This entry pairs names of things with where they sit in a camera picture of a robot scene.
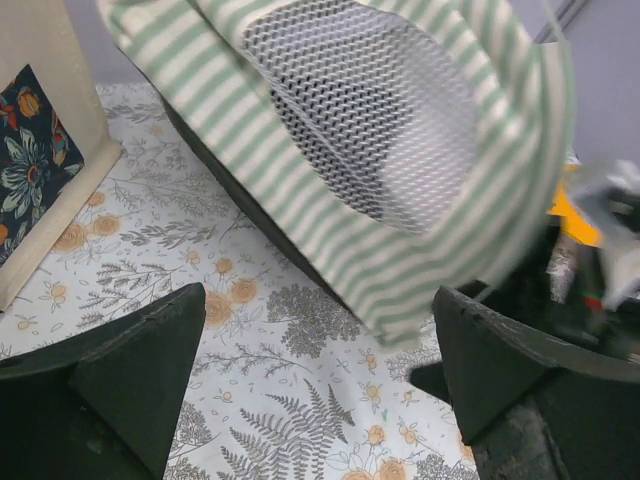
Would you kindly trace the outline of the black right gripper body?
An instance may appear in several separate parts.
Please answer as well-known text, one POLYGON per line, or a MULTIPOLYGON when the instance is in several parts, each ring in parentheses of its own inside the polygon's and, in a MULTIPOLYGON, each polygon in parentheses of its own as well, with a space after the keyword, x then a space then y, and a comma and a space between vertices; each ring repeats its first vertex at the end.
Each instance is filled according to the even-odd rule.
POLYGON ((639 167, 628 160, 568 165, 559 181, 596 228, 598 247, 550 225, 499 292, 499 311, 622 360, 639 357, 639 167))

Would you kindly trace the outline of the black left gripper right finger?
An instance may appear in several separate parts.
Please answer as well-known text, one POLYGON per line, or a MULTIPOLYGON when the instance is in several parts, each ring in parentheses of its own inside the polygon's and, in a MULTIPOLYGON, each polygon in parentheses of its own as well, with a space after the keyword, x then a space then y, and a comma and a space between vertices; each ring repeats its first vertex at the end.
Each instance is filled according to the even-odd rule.
POLYGON ((442 287, 441 359, 417 389, 454 411, 482 479, 636 479, 639 366, 595 353, 442 287))

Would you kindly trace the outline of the green striped pet tent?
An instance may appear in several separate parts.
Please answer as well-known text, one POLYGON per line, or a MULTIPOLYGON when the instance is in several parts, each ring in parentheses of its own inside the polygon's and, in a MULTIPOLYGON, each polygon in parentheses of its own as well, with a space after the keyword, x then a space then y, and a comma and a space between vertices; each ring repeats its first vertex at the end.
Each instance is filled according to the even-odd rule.
POLYGON ((377 338, 494 290, 573 140, 563 35, 507 1, 102 1, 117 47, 377 338))

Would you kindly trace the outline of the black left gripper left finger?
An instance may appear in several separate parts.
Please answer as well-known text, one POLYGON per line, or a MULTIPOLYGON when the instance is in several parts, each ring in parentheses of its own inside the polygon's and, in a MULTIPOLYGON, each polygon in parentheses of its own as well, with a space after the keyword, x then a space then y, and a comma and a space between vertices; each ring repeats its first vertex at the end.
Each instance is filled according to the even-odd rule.
POLYGON ((3 360, 2 478, 162 478, 204 318, 203 286, 185 285, 3 360))

